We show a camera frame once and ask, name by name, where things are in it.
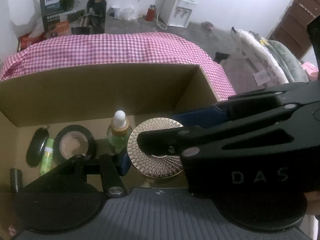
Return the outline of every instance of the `folded blanket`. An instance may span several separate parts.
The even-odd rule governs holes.
[[[280,56],[278,51],[276,51],[276,49],[274,47],[272,47],[268,42],[265,42],[264,46],[269,50],[271,55],[278,62],[279,66],[282,68],[285,76],[287,77],[289,83],[295,82],[295,80],[294,80],[294,78],[293,78],[293,76],[292,76],[287,64],[284,62],[284,60],[282,59],[282,57]]]
[[[232,38],[236,41],[238,48],[248,57],[252,63],[262,63],[270,78],[279,85],[289,83],[284,71],[269,51],[258,42],[255,37],[246,31],[231,31]]]
[[[309,82],[309,78],[303,70],[300,61],[291,51],[279,41],[268,41],[268,43],[279,53],[286,63],[295,82]]]

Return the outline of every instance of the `red thermos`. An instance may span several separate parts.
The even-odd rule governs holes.
[[[156,6],[155,5],[150,5],[149,9],[148,9],[148,13],[147,13],[147,16],[146,16],[146,21],[148,22],[152,22],[156,16]]]

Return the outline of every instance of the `white power cord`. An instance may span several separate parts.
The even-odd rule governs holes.
[[[168,29],[167,25],[165,25],[165,24],[164,24],[164,23],[162,23],[162,22],[159,22],[159,14],[160,14],[160,12],[158,12],[158,14],[157,14],[157,18],[156,18],[157,25],[159,26],[159,28],[161,28],[161,29],[163,29],[163,30]]]

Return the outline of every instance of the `green tube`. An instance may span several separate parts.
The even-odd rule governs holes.
[[[44,154],[42,157],[41,168],[40,168],[40,176],[44,175],[51,169],[52,157],[53,157],[53,142],[54,140],[48,138],[47,144],[44,149]]]

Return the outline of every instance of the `pink cloth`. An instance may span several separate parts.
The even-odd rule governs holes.
[[[54,68],[111,63],[200,65],[221,100],[235,94],[223,68],[192,42],[169,33],[70,35],[10,56],[0,81]]]
[[[313,65],[310,62],[306,62],[302,65],[302,68],[304,69],[304,71],[307,73],[308,78],[311,81],[317,80],[318,79],[318,68]]]

